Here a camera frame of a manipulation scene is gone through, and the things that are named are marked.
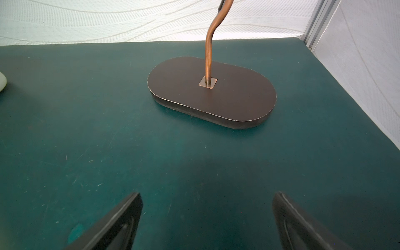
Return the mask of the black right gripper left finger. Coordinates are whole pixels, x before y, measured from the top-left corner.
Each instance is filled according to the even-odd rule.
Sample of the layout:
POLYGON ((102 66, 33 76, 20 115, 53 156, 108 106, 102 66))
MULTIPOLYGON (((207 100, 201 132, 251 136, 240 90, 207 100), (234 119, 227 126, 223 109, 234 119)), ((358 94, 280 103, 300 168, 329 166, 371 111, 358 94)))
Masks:
POLYGON ((67 250, 130 250, 142 214, 143 201, 137 192, 129 194, 67 250))

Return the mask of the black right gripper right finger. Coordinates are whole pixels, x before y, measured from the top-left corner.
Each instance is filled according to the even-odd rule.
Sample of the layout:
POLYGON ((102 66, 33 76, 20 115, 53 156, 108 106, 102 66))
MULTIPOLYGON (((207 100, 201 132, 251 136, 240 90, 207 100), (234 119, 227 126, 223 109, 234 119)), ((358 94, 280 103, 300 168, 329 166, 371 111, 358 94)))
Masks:
POLYGON ((287 194, 273 197, 273 214, 284 250, 350 250, 287 194))

